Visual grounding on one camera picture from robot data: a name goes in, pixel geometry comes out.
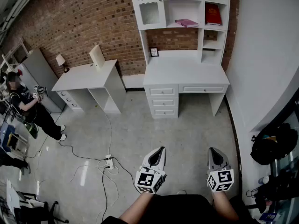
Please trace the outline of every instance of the cabinet door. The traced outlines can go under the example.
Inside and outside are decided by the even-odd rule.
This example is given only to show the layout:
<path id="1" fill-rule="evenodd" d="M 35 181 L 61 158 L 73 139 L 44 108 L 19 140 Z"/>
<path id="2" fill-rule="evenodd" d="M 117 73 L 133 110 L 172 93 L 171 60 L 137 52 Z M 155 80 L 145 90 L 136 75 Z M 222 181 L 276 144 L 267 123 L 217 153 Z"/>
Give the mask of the cabinet door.
<path id="1" fill-rule="evenodd" d="M 166 28 L 164 0 L 132 0 L 139 30 Z"/>

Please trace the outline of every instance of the gray refrigerator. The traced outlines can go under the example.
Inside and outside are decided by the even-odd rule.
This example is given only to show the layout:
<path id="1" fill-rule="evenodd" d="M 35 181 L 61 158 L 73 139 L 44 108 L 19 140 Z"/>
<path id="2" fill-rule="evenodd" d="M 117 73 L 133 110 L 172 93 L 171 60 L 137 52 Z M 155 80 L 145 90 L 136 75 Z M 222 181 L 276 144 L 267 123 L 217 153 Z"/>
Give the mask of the gray refrigerator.
<path id="1" fill-rule="evenodd" d="M 61 112 L 63 110 L 65 102 L 56 92 L 51 91 L 58 78 L 40 49 L 33 50 L 27 59 L 16 67 L 15 71 L 17 69 L 22 72 L 20 79 L 31 93 L 33 93 L 35 85 L 47 88 L 48 97 L 46 95 L 43 96 L 42 104 L 49 112 Z"/>

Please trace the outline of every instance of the pink book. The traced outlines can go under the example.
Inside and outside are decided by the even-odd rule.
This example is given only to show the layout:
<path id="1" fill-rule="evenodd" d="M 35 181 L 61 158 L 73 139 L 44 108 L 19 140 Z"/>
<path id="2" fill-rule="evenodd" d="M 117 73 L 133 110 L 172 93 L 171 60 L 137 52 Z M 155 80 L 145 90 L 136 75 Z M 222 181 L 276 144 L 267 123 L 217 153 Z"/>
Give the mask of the pink book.
<path id="1" fill-rule="evenodd" d="M 198 27 L 198 23 L 194 22 L 192 20 L 189 19 L 180 19 L 180 20 L 175 20 L 175 22 L 185 28 L 194 28 L 194 27 Z"/>

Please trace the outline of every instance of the book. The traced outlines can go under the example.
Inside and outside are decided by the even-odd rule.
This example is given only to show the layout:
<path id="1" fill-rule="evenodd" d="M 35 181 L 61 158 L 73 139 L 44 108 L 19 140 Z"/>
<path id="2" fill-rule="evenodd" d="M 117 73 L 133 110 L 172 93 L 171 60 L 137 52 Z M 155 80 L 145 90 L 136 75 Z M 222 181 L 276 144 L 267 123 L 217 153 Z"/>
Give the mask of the book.
<path id="1" fill-rule="evenodd" d="M 206 3 L 206 24 L 221 25 L 221 16 L 217 4 Z"/>
<path id="2" fill-rule="evenodd" d="M 189 19 L 180 19 L 180 20 L 175 20 L 175 22 L 185 28 L 194 28 L 194 27 L 198 27 L 198 23 L 194 22 L 192 20 Z"/>

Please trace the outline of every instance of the table lamp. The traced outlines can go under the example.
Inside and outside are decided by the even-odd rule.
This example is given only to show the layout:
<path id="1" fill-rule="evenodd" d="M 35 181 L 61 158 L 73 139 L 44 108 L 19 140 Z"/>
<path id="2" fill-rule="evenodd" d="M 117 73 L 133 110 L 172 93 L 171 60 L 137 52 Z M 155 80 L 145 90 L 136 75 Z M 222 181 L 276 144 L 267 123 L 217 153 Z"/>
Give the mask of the table lamp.
<path id="1" fill-rule="evenodd" d="M 70 70 L 70 68 L 66 68 L 65 67 L 65 59 L 62 57 L 61 54 L 59 54 L 58 56 L 56 56 L 56 60 L 59 66 L 63 66 L 64 67 L 64 72 L 68 72 Z"/>

